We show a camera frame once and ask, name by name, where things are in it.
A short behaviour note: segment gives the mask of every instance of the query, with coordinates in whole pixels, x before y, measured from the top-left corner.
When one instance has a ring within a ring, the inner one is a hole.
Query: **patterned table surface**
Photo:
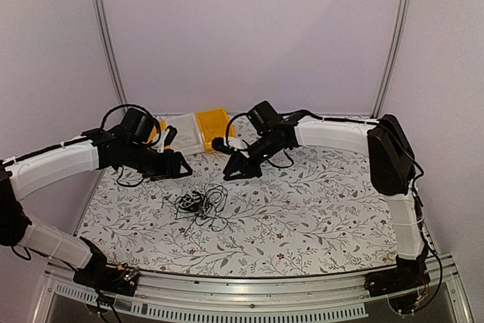
[[[245,119],[245,140],[256,138]],[[260,179],[224,182],[223,154],[187,157],[190,177],[116,184],[109,169],[99,183],[78,235],[94,242],[111,262],[141,269],[195,275],[267,277],[320,275],[395,262],[396,239],[388,206],[373,189],[368,159],[350,151],[301,147],[289,151],[295,165],[265,163]],[[287,163],[283,154],[274,163]],[[126,172],[124,182],[140,176]],[[192,218],[175,219],[175,200],[207,183],[223,185],[228,225],[213,231]]]

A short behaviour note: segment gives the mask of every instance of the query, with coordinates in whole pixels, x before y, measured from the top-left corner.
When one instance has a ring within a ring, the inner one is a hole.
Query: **white arm segment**
[[[98,167],[98,149],[88,140],[15,163],[5,170],[12,173],[12,188],[17,200],[21,201],[47,185]]]
[[[62,179],[99,167],[98,149],[91,141],[82,141],[64,148],[55,149],[5,168],[12,173],[11,185],[18,201],[29,194]],[[87,244],[54,226],[30,216],[25,235],[19,246],[42,253],[49,258],[68,262],[82,269],[91,259]]]
[[[27,227],[19,246],[42,253],[49,259],[68,262],[75,268],[85,268],[92,253],[84,241],[46,225],[35,217],[30,216],[29,219],[32,225]]]
[[[424,249],[424,241],[418,228],[415,199],[411,191],[407,194],[383,196],[392,214],[395,229],[397,254],[402,259],[415,260]]]
[[[302,118],[295,128],[299,145],[316,145],[346,151],[355,151],[368,156],[367,132],[375,125],[338,123],[315,120],[309,116]],[[414,260],[424,248],[420,237],[415,200],[411,192],[383,196],[392,215],[396,233],[397,252],[402,259]]]

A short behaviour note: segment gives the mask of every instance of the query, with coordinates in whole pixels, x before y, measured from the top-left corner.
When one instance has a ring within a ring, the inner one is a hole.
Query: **black mount bracket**
[[[416,260],[396,257],[396,268],[371,272],[365,276],[365,289],[371,297],[379,297],[412,289],[430,283],[425,265],[428,249],[425,247]]]
[[[80,237],[91,249],[92,257],[84,269],[78,269],[73,281],[86,287],[96,287],[99,290],[133,297],[138,286],[139,274],[137,269],[123,266],[119,270],[116,266],[109,266],[107,258],[91,241]]]
[[[213,139],[215,151],[230,155],[223,171],[224,180],[259,178],[262,176],[261,163],[285,148],[299,147],[294,128],[304,116],[304,113],[295,112],[285,119],[270,103],[263,101],[247,113],[247,118],[261,137],[247,149],[235,150],[227,147],[223,138]]]
[[[27,226],[32,225],[15,197],[10,177],[11,173],[5,170],[0,161],[0,245],[3,246],[17,245],[25,235]]]

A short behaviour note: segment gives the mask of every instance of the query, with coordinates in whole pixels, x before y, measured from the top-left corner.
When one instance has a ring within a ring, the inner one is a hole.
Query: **aluminum frame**
[[[393,30],[392,42],[390,44],[388,57],[386,58],[380,89],[378,90],[377,99],[373,106],[373,112],[371,113],[371,117],[374,118],[378,118],[381,116],[383,105],[385,103],[386,94],[388,93],[390,80],[393,74],[393,69],[395,68],[396,64],[396,58],[399,53],[400,41],[402,39],[405,21],[407,19],[409,4],[410,0],[399,0],[399,9],[395,21],[395,29]]]
[[[473,323],[454,260],[450,255],[441,256],[441,259],[444,267],[442,288],[447,287],[452,298],[456,322]],[[392,266],[388,266],[371,271],[391,268]],[[437,261],[429,258],[427,268],[432,279],[430,285],[435,286],[439,280]],[[361,271],[298,278],[246,279],[142,272],[133,298],[107,295],[116,298],[115,307],[119,313],[155,320],[184,321],[182,316],[196,314],[203,316],[204,321],[213,319],[226,322],[231,317],[234,321],[235,317],[239,320],[243,317],[245,321],[247,317],[247,322],[265,320],[267,323],[294,316],[303,323],[311,319],[314,321],[318,314],[340,312],[341,315],[341,312],[352,311],[365,303],[412,291],[370,297],[363,287],[367,273],[368,271]],[[48,306],[55,293],[95,305],[95,292],[91,288],[74,284],[72,277],[73,273],[65,267],[52,263],[48,265],[44,277],[47,284],[38,305],[40,308],[36,310],[34,323],[45,323]],[[359,310],[359,314],[366,314],[365,310]],[[349,320],[351,317],[346,315],[341,318]]]
[[[126,98],[126,93],[123,86],[123,81],[121,80],[121,75],[119,74],[119,68],[116,62],[116,56],[114,54],[113,43],[111,42],[111,35],[109,32],[109,27],[107,25],[106,10],[104,9],[103,0],[92,0],[94,3],[94,8],[96,11],[96,20],[99,25],[99,33],[101,35],[101,41],[103,43],[104,53],[106,55],[106,62],[109,68],[111,80],[113,82],[114,91],[116,92],[116,97],[119,104],[127,104],[128,99]]]

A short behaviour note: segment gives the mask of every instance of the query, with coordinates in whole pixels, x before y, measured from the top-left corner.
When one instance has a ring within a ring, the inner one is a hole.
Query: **metal base frame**
[[[453,298],[456,322],[473,322],[454,260],[450,255],[444,255],[442,264],[442,288],[447,288],[449,296]],[[439,280],[437,261],[428,259],[427,268],[432,279],[430,285],[435,286]],[[142,272],[133,298],[107,295],[116,299],[115,307],[119,313],[157,321],[305,323],[362,318],[367,315],[366,303],[412,291],[371,298],[363,288],[367,273],[233,279]],[[69,269],[48,265],[35,323],[45,322],[53,294],[95,306],[96,293],[91,288],[74,284],[72,277]]]

